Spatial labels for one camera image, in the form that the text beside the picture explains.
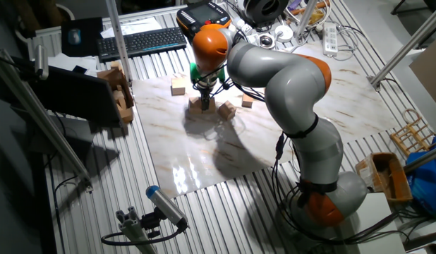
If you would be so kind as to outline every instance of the blue cloth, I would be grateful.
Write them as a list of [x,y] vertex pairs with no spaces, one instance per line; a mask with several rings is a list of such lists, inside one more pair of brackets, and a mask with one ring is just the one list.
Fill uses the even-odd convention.
[[[413,152],[406,163],[409,164],[426,153]],[[436,217],[436,159],[412,171],[407,178],[414,200]]]

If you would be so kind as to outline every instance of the metal slotted table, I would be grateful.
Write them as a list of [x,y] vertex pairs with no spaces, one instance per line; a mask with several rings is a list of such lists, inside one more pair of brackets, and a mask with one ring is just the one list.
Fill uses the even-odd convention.
[[[155,17],[163,28],[172,28],[177,26],[176,12],[179,9],[172,7],[125,15],[121,16],[121,22]],[[329,18],[362,30],[342,0],[334,1]],[[110,20],[105,18],[104,29],[110,27]],[[319,38],[314,34],[311,40],[318,41]],[[47,48],[49,56],[61,53],[60,27],[40,30],[36,37],[29,40],[31,59],[33,49],[39,44]],[[367,76],[375,75],[384,66],[384,60],[363,37],[359,37],[359,45],[354,57]],[[280,49],[292,46],[290,42],[278,43]],[[192,61],[194,57],[188,46],[182,50],[131,58],[130,68],[133,79],[143,80],[187,71]],[[107,70],[110,63],[101,63],[97,67]],[[383,81],[379,94],[399,126],[406,125],[402,111],[416,109],[416,106],[401,86]],[[133,111],[135,119],[128,125],[128,135],[103,130],[94,138],[91,155],[86,160],[93,192],[78,189],[78,180],[62,186],[55,196],[49,191],[58,253],[138,253],[135,247],[113,247],[100,242],[101,236],[119,231],[115,211],[134,206],[142,215],[154,209],[145,197],[145,190],[148,186],[158,185],[157,176],[136,107]],[[394,152],[404,161],[405,156],[389,138],[389,134],[395,131],[395,128],[389,129],[345,144],[341,171],[355,171],[355,165],[371,152]],[[113,157],[109,150],[119,151],[119,154]],[[284,194],[298,180],[295,169],[298,169],[296,162],[280,166]],[[186,234],[155,244],[158,252],[297,253],[291,243],[281,237],[281,229],[274,223],[276,207],[271,191],[271,171],[263,169],[174,198],[174,202],[186,213],[190,228]],[[45,172],[49,190],[73,176],[73,171],[58,157]],[[175,228],[169,222],[162,222],[160,230],[163,236],[168,236]]]

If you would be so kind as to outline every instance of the computer monitor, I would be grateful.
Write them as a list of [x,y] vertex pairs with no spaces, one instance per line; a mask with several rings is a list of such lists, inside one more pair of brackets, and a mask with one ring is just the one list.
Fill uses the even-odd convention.
[[[13,57],[13,61],[34,71],[34,62]],[[49,66],[46,80],[29,81],[46,109],[77,116],[101,127],[121,127],[123,121],[108,81]]]

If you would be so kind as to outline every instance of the power strip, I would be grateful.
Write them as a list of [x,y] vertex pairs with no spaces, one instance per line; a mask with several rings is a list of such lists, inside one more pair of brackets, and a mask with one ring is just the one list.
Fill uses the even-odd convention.
[[337,49],[337,27],[334,23],[323,24],[323,54],[336,56]]

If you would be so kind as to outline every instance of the wooden block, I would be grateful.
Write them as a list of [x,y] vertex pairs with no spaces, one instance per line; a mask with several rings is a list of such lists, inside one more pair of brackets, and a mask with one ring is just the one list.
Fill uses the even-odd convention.
[[133,111],[132,109],[123,109],[119,112],[121,115],[122,121],[124,123],[130,123],[133,121]]
[[229,121],[231,120],[237,111],[237,108],[230,103],[229,101],[226,101],[218,108],[218,115],[220,115],[224,120]]
[[118,91],[118,90],[113,91],[113,97],[114,100],[116,100],[116,102],[118,102],[119,98],[125,98],[122,91]]
[[97,73],[97,77],[103,80],[107,80],[112,90],[116,90],[117,85],[123,85],[122,84],[123,75],[116,68],[108,71],[100,71]]
[[118,99],[119,106],[121,106],[121,109],[127,109],[126,100],[124,97]]
[[187,78],[172,78],[171,79],[171,95],[184,95],[185,94],[185,86],[189,83],[189,79]]
[[208,110],[203,111],[201,109],[201,106],[201,98],[199,97],[190,97],[190,99],[188,100],[188,112],[190,112],[190,114],[213,114],[217,110],[215,98],[210,99]]
[[111,68],[114,69],[118,69],[119,71],[122,71],[122,66],[118,61],[112,61],[111,63]]
[[253,98],[243,94],[243,100],[241,102],[241,106],[251,108],[253,107],[253,100],[254,100]]

